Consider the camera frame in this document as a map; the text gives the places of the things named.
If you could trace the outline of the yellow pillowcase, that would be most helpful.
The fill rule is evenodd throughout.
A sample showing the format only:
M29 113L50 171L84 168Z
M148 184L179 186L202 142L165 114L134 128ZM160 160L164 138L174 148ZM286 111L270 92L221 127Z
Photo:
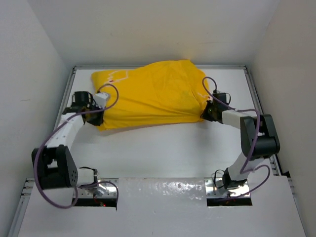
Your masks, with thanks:
M100 131L201 122L210 96L205 73L189 60L160 61L134 70L105 70L91 75L96 91L110 94Z

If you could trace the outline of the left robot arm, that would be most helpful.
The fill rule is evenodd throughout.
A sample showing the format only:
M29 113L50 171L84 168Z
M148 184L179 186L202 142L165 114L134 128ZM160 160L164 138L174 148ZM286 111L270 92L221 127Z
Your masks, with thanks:
M59 125L63 124L39 153L37 178L43 190L72 188L81 181L71 147L79 130L86 124L99 126L103 122L104 107L110 98L105 92L91 94L76 91L70 106L61 115Z

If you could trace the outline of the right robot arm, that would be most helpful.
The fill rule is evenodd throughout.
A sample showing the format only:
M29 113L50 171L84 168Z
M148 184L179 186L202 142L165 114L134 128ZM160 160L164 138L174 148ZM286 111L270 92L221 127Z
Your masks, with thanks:
M201 118L240 130L241 153L236 161L225 169L222 177L223 186L225 189L242 186L250 172L255 171L264 159L280 151L273 118L257 110L237 110L230 107L224 92L214 90L211 97L212 100L207 101ZM249 115L247 112L250 111L256 115Z

